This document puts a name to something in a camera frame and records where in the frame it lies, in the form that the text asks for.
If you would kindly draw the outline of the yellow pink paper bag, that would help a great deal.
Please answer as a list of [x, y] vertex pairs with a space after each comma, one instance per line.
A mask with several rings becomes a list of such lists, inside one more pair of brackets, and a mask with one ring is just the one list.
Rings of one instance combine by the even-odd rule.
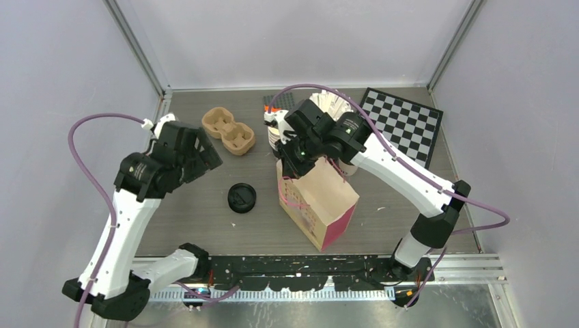
[[276, 171], [281, 207], [316, 249], [325, 251], [347, 230], [359, 194], [325, 158], [299, 179], [282, 173], [282, 161]]

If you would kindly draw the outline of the stack of paper cups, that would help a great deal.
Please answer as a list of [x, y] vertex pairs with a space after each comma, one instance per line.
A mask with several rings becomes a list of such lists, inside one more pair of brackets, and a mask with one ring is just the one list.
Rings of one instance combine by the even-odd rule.
[[279, 130], [277, 128], [268, 126], [267, 127], [267, 136], [268, 136], [268, 143], [272, 148], [274, 153], [278, 153], [276, 143], [281, 139]]

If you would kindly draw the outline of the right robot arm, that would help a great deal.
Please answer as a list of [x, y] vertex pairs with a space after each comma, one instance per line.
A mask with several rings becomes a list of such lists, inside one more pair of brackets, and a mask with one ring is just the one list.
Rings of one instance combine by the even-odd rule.
[[276, 147], [288, 177], [304, 177], [320, 157], [339, 159], [373, 174], [419, 210], [389, 263], [396, 279], [409, 279], [429, 250], [440, 249], [447, 242], [470, 185], [450, 182], [415, 163], [371, 127], [364, 111], [346, 111], [334, 120], [306, 99], [292, 111], [265, 112], [264, 122], [279, 131]]

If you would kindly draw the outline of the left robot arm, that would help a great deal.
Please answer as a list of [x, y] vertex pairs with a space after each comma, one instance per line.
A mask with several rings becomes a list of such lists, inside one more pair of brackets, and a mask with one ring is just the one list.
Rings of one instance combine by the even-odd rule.
[[184, 243], [173, 253], [133, 269], [143, 233], [162, 199], [221, 165], [222, 160], [202, 128], [168, 121], [156, 127], [148, 153], [123, 159], [109, 200], [112, 213], [83, 274], [66, 281], [62, 292], [105, 319], [134, 320], [149, 297], [184, 278], [203, 282], [210, 272], [209, 253]]

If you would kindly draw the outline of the white paper coffee cup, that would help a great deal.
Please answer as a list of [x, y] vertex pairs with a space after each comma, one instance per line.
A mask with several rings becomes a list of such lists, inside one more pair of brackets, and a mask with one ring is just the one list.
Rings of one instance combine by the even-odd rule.
[[344, 176], [353, 176], [358, 170], [357, 166], [343, 162], [342, 160], [339, 160], [338, 165]]

